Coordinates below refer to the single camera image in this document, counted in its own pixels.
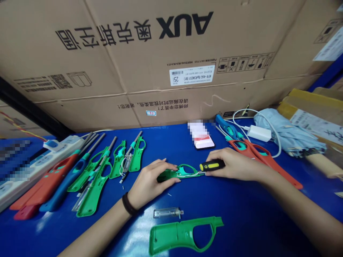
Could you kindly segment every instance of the screwdriver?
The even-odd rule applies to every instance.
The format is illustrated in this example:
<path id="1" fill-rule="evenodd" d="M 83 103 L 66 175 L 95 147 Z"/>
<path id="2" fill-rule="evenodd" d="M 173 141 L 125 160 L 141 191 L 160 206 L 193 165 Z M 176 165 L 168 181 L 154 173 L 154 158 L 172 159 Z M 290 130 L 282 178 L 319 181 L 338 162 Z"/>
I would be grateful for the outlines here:
<path id="1" fill-rule="evenodd" d="M 214 159 L 212 161 L 203 162 L 200 164 L 199 174 L 205 174 L 206 171 L 215 171 L 225 167 L 225 163 L 221 159 Z"/>

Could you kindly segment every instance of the smartphone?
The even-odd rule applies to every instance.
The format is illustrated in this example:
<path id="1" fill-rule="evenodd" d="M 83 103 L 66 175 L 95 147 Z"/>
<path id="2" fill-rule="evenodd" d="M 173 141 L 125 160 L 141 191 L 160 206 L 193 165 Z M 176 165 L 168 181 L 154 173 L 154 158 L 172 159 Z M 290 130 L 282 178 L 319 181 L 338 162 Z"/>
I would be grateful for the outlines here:
<path id="1" fill-rule="evenodd" d="M 207 136 L 203 139 L 200 139 L 197 143 L 195 143 L 194 146 L 197 150 L 215 148 L 215 144 L 214 144 L 211 136 Z"/>
<path id="2" fill-rule="evenodd" d="M 215 144 L 208 134 L 208 131 L 202 120 L 191 120 L 188 122 L 188 128 L 192 135 L 194 146 L 197 150 L 214 148 Z"/>

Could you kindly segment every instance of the white label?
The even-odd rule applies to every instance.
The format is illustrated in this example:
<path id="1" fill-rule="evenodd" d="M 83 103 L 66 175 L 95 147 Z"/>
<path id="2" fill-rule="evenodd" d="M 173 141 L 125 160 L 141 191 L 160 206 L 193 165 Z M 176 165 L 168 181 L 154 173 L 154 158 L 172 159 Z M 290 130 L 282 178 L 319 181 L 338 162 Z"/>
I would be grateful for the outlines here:
<path id="1" fill-rule="evenodd" d="M 156 116 L 156 112 L 155 111 L 146 111 L 146 114 L 148 116 Z"/>
<path id="2" fill-rule="evenodd" d="M 340 7 L 338 7 L 337 11 L 343 12 L 343 4 L 341 4 Z"/>
<path id="3" fill-rule="evenodd" d="M 170 85 L 181 86 L 212 82 L 214 69 L 215 65 L 169 70 Z"/>
<path id="4" fill-rule="evenodd" d="M 343 145 L 343 127 L 298 109 L 290 122 L 308 132 Z"/>
<path id="5" fill-rule="evenodd" d="M 330 39 L 313 59 L 314 61 L 335 61 L 343 53 L 343 27 Z"/>

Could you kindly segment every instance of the power strip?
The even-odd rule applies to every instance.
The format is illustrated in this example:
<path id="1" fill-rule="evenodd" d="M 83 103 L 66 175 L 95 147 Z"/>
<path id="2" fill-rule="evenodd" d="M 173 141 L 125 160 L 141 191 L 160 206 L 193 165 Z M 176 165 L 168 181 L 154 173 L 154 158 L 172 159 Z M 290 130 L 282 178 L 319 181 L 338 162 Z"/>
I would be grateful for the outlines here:
<path id="1" fill-rule="evenodd" d="M 0 213 L 9 205 L 22 196 L 27 190 L 33 187 L 41 177 L 52 169 L 58 162 L 70 156 L 83 143 L 83 139 L 78 136 L 68 136 L 61 141 L 64 147 L 57 152 L 49 152 L 36 158 L 29 168 L 25 168 L 21 174 L 20 181 L 7 181 L 0 186 Z"/>

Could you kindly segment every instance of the right hand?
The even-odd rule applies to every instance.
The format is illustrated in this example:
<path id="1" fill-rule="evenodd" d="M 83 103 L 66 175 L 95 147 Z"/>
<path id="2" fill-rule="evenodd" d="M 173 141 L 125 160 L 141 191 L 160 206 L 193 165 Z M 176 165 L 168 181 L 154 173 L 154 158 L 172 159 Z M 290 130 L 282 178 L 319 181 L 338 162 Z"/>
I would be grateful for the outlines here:
<path id="1" fill-rule="evenodd" d="M 211 151 L 206 161 L 221 159 L 225 167 L 215 171 L 207 171 L 206 176 L 235 178 L 247 181 L 263 182 L 273 170 L 268 166 L 252 160 L 231 148 Z"/>

